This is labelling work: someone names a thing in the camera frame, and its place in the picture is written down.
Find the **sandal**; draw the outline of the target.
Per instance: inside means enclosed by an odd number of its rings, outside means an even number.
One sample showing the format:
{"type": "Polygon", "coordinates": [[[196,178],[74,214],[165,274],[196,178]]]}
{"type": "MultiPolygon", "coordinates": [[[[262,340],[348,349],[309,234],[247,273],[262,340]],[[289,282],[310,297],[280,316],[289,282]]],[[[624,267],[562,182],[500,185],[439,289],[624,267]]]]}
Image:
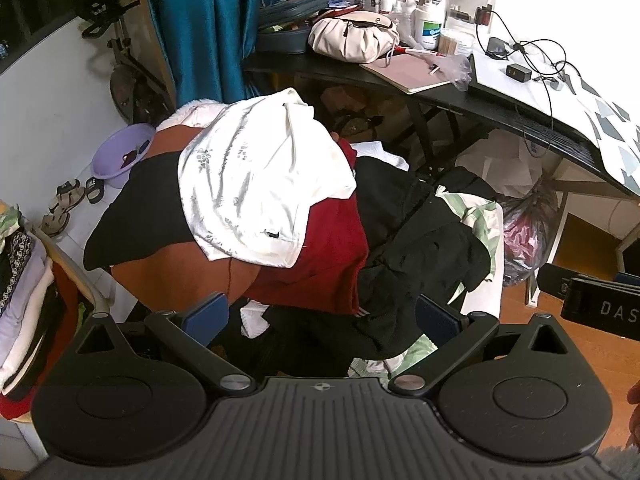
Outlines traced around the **sandal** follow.
{"type": "Polygon", "coordinates": [[[49,212],[42,217],[40,229],[50,237],[60,235],[70,222],[70,211],[85,197],[85,188],[78,179],[67,180],[58,186],[49,212]]]}

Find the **cream puffy handbag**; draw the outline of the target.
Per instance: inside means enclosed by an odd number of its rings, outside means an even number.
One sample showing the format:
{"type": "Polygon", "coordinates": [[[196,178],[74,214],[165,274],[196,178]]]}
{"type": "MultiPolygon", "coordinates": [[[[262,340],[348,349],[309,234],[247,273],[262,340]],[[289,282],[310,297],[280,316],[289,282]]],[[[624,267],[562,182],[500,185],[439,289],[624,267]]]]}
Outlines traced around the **cream puffy handbag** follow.
{"type": "Polygon", "coordinates": [[[392,52],[400,43],[397,27],[386,15],[354,11],[322,18],[311,27],[311,50],[334,60],[369,64],[392,52]]]}

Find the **pink notebook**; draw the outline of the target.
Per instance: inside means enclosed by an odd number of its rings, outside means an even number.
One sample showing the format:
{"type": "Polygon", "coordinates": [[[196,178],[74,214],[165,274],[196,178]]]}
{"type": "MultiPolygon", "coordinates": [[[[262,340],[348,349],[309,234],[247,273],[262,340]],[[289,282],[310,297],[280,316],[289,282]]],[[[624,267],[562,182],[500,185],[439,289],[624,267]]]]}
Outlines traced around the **pink notebook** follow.
{"type": "Polygon", "coordinates": [[[379,58],[372,63],[361,64],[360,67],[409,96],[450,84],[450,80],[440,70],[410,54],[394,55],[390,62],[379,58]]]}

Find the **dark red garment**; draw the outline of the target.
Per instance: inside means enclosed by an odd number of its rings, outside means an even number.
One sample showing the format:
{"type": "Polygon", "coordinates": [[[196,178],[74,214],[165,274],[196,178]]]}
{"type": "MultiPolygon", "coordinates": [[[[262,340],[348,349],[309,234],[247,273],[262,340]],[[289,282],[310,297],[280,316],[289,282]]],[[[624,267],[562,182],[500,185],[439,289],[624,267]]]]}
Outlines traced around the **dark red garment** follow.
{"type": "Polygon", "coordinates": [[[245,296],[270,306],[355,314],[358,274],[368,252],[357,197],[327,198],[310,208],[304,246],[294,266],[265,266],[245,296]]]}

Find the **stack of folded clothes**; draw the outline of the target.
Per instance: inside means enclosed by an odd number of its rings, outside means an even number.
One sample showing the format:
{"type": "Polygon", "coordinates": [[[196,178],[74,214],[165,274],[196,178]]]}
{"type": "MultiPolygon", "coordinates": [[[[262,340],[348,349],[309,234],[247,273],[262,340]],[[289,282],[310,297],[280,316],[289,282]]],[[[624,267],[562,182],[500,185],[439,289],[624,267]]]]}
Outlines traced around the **stack of folded clothes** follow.
{"type": "Polygon", "coordinates": [[[85,298],[62,257],[16,208],[1,207],[1,417],[28,419],[79,330],[85,298]]]}

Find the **black power adapter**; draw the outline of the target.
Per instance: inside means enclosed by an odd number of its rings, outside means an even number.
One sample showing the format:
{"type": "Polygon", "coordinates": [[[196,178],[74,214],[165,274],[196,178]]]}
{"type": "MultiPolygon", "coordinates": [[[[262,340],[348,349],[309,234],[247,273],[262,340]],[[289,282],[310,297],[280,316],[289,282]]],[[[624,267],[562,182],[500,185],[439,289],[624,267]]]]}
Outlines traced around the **black power adapter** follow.
{"type": "Polygon", "coordinates": [[[532,79],[532,70],[518,63],[506,66],[506,76],[518,81],[527,82],[532,79]]]}

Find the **plastic bag under desk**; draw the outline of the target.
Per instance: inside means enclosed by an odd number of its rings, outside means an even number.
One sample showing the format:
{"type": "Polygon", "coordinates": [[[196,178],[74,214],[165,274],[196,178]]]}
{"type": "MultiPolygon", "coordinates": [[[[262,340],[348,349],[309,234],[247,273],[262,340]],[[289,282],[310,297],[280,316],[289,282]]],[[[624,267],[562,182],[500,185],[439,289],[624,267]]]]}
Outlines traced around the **plastic bag under desk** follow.
{"type": "Polygon", "coordinates": [[[526,281],[547,258],[559,202],[550,181],[541,177],[523,197],[501,195],[503,210],[503,286],[526,281]]]}

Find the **purple plastic basin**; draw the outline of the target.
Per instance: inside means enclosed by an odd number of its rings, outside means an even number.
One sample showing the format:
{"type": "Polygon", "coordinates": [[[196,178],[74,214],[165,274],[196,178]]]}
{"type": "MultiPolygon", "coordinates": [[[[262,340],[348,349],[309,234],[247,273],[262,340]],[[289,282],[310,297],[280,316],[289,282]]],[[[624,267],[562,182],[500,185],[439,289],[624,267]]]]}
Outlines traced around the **purple plastic basin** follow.
{"type": "Polygon", "coordinates": [[[93,155],[93,177],[112,188],[122,188],[131,169],[149,151],[154,136],[155,128],[148,124],[134,124],[113,133],[93,155]]]}

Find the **white lotion bottle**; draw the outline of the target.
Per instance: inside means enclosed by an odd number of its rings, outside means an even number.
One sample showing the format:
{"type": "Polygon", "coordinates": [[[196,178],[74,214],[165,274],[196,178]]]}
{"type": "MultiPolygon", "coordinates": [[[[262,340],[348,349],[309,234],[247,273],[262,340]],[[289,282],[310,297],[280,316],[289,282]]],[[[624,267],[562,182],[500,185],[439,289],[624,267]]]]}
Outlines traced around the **white lotion bottle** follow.
{"type": "Polygon", "coordinates": [[[413,12],[413,37],[422,49],[437,49],[445,18],[444,0],[423,0],[423,3],[416,7],[413,12]]]}

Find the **white t-shirt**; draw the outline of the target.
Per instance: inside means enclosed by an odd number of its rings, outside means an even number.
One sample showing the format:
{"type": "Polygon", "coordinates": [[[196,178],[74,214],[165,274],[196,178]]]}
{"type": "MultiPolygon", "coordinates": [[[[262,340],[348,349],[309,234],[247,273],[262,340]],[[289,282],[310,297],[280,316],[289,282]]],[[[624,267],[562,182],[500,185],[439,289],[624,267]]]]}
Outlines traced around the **white t-shirt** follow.
{"type": "Polygon", "coordinates": [[[290,268],[310,208],[355,191],[346,156],[293,88],[232,104],[195,100],[160,124],[172,126],[199,131],[177,178],[186,224],[210,261],[290,268]]]}

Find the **teal blue curtain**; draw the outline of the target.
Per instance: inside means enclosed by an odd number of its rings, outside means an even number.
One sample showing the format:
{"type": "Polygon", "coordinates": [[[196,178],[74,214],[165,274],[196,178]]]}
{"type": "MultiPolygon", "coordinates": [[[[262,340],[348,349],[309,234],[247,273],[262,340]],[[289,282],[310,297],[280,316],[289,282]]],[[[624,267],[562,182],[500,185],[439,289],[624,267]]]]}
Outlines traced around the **teal blue curtain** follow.
{"type": "Polygon", "coordinates": [[[254,96],[243,61],[257,39],[260,0],[146,0],[178,105],[254,96]]]}

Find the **brown and black garment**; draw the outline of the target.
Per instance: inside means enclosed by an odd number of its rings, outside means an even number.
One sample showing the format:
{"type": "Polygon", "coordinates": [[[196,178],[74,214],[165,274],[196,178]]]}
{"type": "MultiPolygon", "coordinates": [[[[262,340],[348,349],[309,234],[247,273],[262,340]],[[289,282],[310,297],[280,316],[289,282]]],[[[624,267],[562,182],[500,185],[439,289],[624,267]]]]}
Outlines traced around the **brown and black garment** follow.
{"type": "Polygon", "coordinates": [[[233,302],[260,271],[236,259],[208,260],[186,225],[178,159],[200,132],[187,126],[158,132],[85,246],[87,270],[111,274],[152,311],[183,311],[214,292],[233,302]]]}

